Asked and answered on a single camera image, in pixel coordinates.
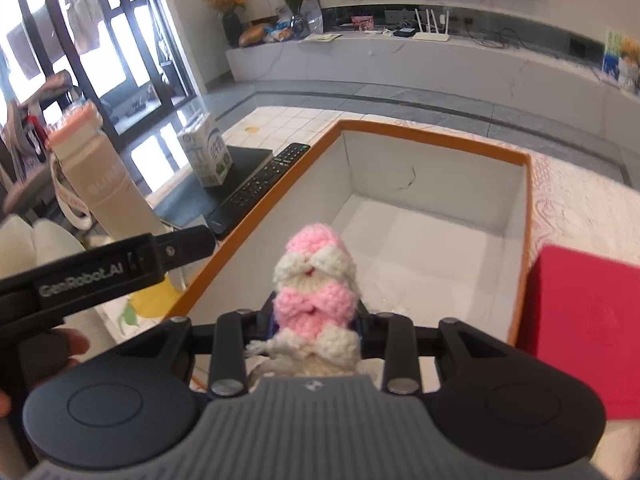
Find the person's left hand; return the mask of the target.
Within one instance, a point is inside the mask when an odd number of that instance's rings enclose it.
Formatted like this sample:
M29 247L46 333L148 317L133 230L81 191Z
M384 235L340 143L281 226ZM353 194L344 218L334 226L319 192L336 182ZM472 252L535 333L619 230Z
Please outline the person's left hand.
M32 390L51 377L77 366L90 347L90 340L80 330L55 328L17 345L15 377L10 373L12 354L1 350L1 380L7 380L8 384L20 384L24 380L27 390Z

